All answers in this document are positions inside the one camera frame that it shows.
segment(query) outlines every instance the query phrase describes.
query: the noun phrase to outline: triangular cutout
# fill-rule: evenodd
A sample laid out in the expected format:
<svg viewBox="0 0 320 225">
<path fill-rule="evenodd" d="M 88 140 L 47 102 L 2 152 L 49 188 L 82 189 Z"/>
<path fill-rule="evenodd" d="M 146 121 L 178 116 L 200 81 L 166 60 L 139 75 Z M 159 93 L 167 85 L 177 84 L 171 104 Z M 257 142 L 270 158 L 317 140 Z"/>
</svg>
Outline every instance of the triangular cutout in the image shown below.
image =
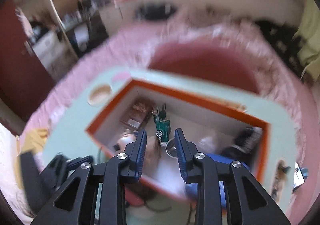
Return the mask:
<svg viewBox="0 0 320 225">
<path fill-rule="evenodd" d="M 54 202 L 54 206 L 71 212 L 76 200 L 76 195 L 80 185 L 80 178 L 75 178 L 68 187 L 65 188 L 61 196 Z"/>
<path fill-rule="evenodd" d="M 247 177 L 242 177 L 242 183 L 244 186 L 245 195 L 247 197 L 247 203 L 251 211 L 267 205 L 267 201 Z"/>
</svg>

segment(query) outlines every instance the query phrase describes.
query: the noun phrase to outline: door handle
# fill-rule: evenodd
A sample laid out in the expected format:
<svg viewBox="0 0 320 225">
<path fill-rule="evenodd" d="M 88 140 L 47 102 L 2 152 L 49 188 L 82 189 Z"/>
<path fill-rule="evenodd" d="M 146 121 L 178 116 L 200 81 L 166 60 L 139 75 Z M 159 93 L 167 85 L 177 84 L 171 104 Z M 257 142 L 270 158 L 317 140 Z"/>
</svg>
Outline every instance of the door handle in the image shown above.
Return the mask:
<svg viewBox="0 0 320 225">
<path fill-rule="evenodd" d="M 30 43 L 28 41 L 24 41 L 24 47 L 26 48 L 27 52 L 30 54 L 30 56 L 34 55 L 33 48 L 31 47 Z"/>
</svg>

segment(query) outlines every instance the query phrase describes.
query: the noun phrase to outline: toy vehicle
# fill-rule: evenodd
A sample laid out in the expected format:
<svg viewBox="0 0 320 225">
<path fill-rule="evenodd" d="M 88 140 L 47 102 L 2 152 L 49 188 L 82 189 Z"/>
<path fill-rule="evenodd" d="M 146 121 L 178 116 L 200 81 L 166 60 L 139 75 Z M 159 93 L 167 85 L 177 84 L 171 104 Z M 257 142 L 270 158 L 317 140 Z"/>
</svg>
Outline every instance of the toy vehicle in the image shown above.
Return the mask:
<svg viewBox="0 0 320 225">
<path fill-rule="evenodd" d="M 170 120 L 165 119 L 167 117 L 166 105 L 162 105 L 161 111 L 158 107 L 153 108 L 153 121 L 156 124 L 156 137 L 160 140 L 160 145 L 165 147 L 166 143 L 169 141 L 169 134 L 171 133 Z"/>
</svg>

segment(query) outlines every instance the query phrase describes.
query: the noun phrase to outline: mint green table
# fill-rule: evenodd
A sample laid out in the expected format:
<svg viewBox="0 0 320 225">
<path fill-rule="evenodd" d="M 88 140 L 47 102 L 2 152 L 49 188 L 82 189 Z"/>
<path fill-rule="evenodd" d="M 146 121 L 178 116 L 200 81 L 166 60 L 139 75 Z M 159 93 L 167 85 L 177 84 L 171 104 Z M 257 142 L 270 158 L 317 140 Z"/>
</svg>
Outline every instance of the mint green table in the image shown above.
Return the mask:
<svg viewBox="0 0 320 225">
<path fill-rule="evenodd" d="M 86 127 L 92 119 L 112 100 L 128 82 L 128 79 L 115 81 L 116 76 L 122 73 L 132 76 L 134 79 L 142 79 L 162 86 L 175 88 L 183 91 L 197 93 L 204 96 L 226 99 L 240 102 L 247 106 L 247 113 L 260 118 L 271 124 L 270 138 L 268 145 L 267 164 L 262 182 L 263 187 L 270 192 L 278 161 L 283 159 L 289 166 L 295 164 L 295 132 L 293 122 L 287 112 L 278 104 L 257 97 L 252 93 L 237 90 L 221 84 L 207 82 L 195 78 L 172 75 L 158 71 L 133 70 L 124 68 L 113 68 L 98 76 L 87 89 L 73 102 L 72 106 L 66 110 L 65 115 L 59 121 L 56 129 L 49 137 L 43 151 L 44 164 L 47 165 L 52 158 L 62 152 L 69 158 L 84 157 L 93 155 L 97 159 L 99 148 L 85 132 Z M 101 84 L 109 84 L 112 87 L 112 96 L 106 104 L 100 107 L 92 107 L 87 103 L 89 94 L 93 88 Z M 288 173 L 288 180 L 285 189 L 281 194 L 279 206 L 282 211 L 286 211 L 293 188 L 294 168 Z M 188 217 L 189 205 L 159 196 L 155 201 L 162 202 L 163 205 L 172 206 L 170 213 L 157 213 L 148 219 L 138 219 L 127 211 L 127 223 L 131 224 L 175 224 L 185 225 Z"/>
</svg>

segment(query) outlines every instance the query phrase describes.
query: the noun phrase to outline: dark red door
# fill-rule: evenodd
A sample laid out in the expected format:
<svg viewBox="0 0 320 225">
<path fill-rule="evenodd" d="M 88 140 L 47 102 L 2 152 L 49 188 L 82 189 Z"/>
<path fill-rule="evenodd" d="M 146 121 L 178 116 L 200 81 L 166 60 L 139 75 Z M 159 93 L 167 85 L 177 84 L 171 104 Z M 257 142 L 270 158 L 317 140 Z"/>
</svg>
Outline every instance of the dark red door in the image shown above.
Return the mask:
<svg viewBox="0 0 320 225">
<path fill-rule="evenodd" d="M 39 107 L 54 81 L 35 54 L 16 16 L 13 0 L 0 5 L 0 98 L 23 120 Z"/>
</svg>

